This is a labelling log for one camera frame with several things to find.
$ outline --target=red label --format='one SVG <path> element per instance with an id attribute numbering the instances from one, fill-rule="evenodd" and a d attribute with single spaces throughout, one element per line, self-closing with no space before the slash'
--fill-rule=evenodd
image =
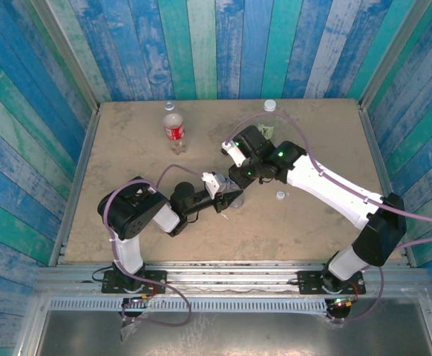
<path id="1" fill-rule="evenodd" d="M 166 136 L 169 139 L 177 140 L 185 136 L 185 128 L 183 124 L 179 128 L 165 128 Z"/>

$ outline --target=blue wooden wall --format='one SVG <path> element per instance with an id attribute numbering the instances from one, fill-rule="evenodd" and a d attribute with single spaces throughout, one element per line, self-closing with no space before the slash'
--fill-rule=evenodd
<path id="1" fill-rule="evenodd" d="M 0 355 L 50 259 L 90 117 L 30 0 L 0 0 Z"/>
<path id="2" fill-rule="evenodd" d="M 359 99 L 413 0 L 48 0 L 98 102 Z"/>
<path id="3" fill-rule="evenodd" d="M 393 190 L 408 211 L 432 217 L 432 2 L 368 109 Z M 408 239 L 432 237 L 432 224 L 408 221 Z M 432 275 L 432 243 L 413 247 Z"/>

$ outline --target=white bottle cap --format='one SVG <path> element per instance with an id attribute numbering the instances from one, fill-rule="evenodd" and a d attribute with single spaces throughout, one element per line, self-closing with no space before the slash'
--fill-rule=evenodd
<path id="1" fill-rule="evenodd" d="M 173 102 L 166 102 L 165 103 L 165 110 L 171 111 L 174 109 L 174 103 Z"/>
<path id="2" fill-rule="evenodd" d="M 264 102 L 265 111 L 275 111 L 275 100 L 269 99 Z"/>

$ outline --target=beige table surface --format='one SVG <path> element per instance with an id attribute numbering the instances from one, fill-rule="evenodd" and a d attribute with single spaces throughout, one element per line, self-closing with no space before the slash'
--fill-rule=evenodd
<path id="1" fill-rule="evenodd" d="M 232 161 L 220 153 L 221 142 L 239 121 L 260 112 L 263 103 L 176 102 L 189 141 L 188 152 L 179 156 L 167 146 L 163 102 L 105 103 L 65 262 L 112 260 L 109 236 L 96 208 L 106 194 L 136 175 L 156 182 L 171 163 L 227 174 Z M 319 162 L 355 184 L 381 193 L 354 100 L 288 99 L 278 100 L 277 105 L 305 130 Z M 295 129 L 281 120 L 275 124 L 275 140 L 280 143 L 283 139 L 303 146 Z M 185 180 L 197 190 L 203 189 L 198 178 L 174 168 L 164 178 L 161 191 L 169 197 L 174 186 Z M 286 192 L 286 198 L 276 200 L 277 191 Z M 241 209 L 227 209 L 223 214 L 206 209 L 197 223 L 177 237 L 163 233 L 151 222 L 140 235 L 144 260 L 326 260 L 358 236 L 337 211 L 291 186 L 254 182 L 244 194 Z"/>

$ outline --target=metal floor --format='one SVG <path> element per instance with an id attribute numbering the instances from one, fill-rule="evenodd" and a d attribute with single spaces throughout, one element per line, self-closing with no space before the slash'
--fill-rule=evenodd
<path id="1" fill-rule="evenodd" d="M 372 302 L 360 300 L 353 315 Z M 152 317 L 177 322 L 185 315 Z M 343 327 L 304 314 L 197 313 L 180 328 L 140 324 L 121 343 L 121 323 L 116 312 L 50 311 L 38 355 L 432 355 L 421 310 L 410 299 L 383 300 L 371 315 Z"/>

